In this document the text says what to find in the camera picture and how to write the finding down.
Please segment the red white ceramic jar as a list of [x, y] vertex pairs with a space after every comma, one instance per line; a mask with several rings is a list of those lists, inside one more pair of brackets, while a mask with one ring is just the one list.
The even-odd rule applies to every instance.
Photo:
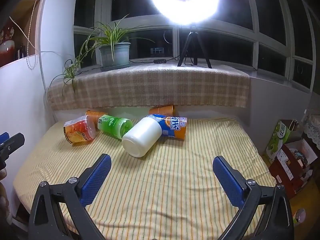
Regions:
[[1, 30], [0, 45], [0, 66], [11, 63], [14, 60], [15, 42], [13, 40], [14, 27], [12, 23], [7, 23]]

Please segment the white plastic cup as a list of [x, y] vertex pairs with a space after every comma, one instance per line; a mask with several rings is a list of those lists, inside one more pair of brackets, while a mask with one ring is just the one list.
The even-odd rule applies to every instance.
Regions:
[[151, 118], [144, 117], [133, 126], [123, 137], [124, 150], [135, 158], [141, 158], [157, 142], [162, 135], [159, 123]]

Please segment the black tripod stand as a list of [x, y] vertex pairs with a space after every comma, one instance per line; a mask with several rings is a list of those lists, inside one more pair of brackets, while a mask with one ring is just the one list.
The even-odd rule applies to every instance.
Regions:
[[204, 55], [204, 59], [206, 60], [206, 64], [207, 67], [212, 69], [212, 65], [207, 53], [207, 50], [204, 46], [204, 43], [202, 41], [202, 38], [197, 30], [196, 27], [191, 27], [190, 32], [186, 38], [186, 41], [184, 43], [182, 52], [179, 55], [179, 61], [177, 66], [180, 67], [183, 63], [183, 61], [187, 58], [187, 56], [189, 55], [189, 57], [191, 58], [191, 63], [193, 66], [197, 66], [198, 65], [198, 53], [197, 53], [197, 49], [196, 49], [196, 45], [199, 45], [199, 48], [201, 49], [203, 55]]

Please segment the red cardboard box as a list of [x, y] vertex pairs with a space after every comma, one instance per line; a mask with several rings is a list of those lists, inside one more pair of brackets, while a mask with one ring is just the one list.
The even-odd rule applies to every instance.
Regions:
[[278, 184], [293, 198], [313, 175], [318, 155], [305, 139], [284, 144], [269, 167]]

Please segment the beige plaid sill cloth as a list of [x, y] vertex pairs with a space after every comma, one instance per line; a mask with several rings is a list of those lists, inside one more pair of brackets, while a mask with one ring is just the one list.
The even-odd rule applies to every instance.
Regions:
[[132, 66], [54, 81], [47, 99], [55, 111], [152, 106], [247, 106], [251, 78], [230, 66]]

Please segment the orange paper cup back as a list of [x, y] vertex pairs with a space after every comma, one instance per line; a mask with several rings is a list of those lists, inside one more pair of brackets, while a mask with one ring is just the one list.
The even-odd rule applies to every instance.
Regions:
[[153, 107], [149, 110], [149, 114], [159, 114], [164, 116], [175, 116], [174, 105]]

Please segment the blue orange paper cup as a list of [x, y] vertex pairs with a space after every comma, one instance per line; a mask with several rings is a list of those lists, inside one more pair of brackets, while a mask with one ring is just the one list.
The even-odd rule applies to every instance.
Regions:
[[148, 115], [148, 118], [153, 118], [159, 123], [163, 136], [176, 138], [179, 140], [185, 139], [188, 118], [179, 116], [164, 116], [160, 114], [151, 114]]

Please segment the orange paper cup left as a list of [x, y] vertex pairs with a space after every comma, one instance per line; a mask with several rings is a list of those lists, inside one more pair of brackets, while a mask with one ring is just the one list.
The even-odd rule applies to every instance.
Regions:
[[107, 115], [107, 113], [105, 112], [92, 111], [92, 110], [87, 110], [85, 114], [90, 117], [90, 119], [93, 121], [96, 128], [98, 127], [99, 118], [102, 117], [103, 115]]

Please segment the potted spider plant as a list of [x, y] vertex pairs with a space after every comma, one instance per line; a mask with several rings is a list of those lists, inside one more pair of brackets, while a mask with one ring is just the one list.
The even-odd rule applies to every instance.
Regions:
[[109, 49], [111, 62], [115, 63], [118, 58], [116, 56], [116, 48], [128, 43], [130, 39], [125, 38], [125, 36], [140, 27], [124, 28], [120, 26], [121, 21], [122, 20], [117, 20], [112, 24], [99, 22], [96, 27], [93, 27], [81, 45], [78, 56], [74, 59], [67, 59], [66, 61], [70, 62], [70, 64], [65, 64], [62, 74], [55, 76], [52, 80], [55, 81], [58, 77], [61, 77], [63, 85], [71, 85], [73, 92], [76, 92], [76, 71], [83, 64], [84, 58], [87, 55], [92, 55], [96, 49]]

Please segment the green plastic tea cup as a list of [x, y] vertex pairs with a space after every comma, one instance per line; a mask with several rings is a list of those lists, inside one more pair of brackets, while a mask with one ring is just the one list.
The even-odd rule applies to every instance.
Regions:
[[105, 114], [98, 119], [97, 127], [103, 133], [121, 140], [133, 127], [133, 123], [127, 118], [118, 118]]

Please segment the black power strip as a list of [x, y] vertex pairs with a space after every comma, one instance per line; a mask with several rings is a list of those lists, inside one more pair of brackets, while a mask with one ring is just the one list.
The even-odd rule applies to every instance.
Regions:
[[154, 62], [154, 64], [162, 64], [162, 63], [166, 63], [167, 60], [166, 59], [156, 59], [153, 62]]

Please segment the green white carton box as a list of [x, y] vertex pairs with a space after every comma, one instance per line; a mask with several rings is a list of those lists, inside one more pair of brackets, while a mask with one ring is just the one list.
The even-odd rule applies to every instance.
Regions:
[[273, 163], [281, 147], [292, 137], [293, 132], [298, 129], [299, 122], [295, 119], [278, 120], [264, 152], [269, 163]]

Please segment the yellow striped table cloth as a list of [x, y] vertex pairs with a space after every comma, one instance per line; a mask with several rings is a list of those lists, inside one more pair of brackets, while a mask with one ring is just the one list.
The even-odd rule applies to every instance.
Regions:
[[190, 119], [183, 141], [162, 137], [142, 158], [102, 133], [71, 145], [57, 123], [15, 177], [20, 202], [30, 210], [41, 181], [64, 183], [103, 153], [110, 155], [112, 168], [87, 211], [106, 239], [217, 239], [237, 212], [213, 173], [218, 155], [247, 179], [276, 183], [233, 119]]

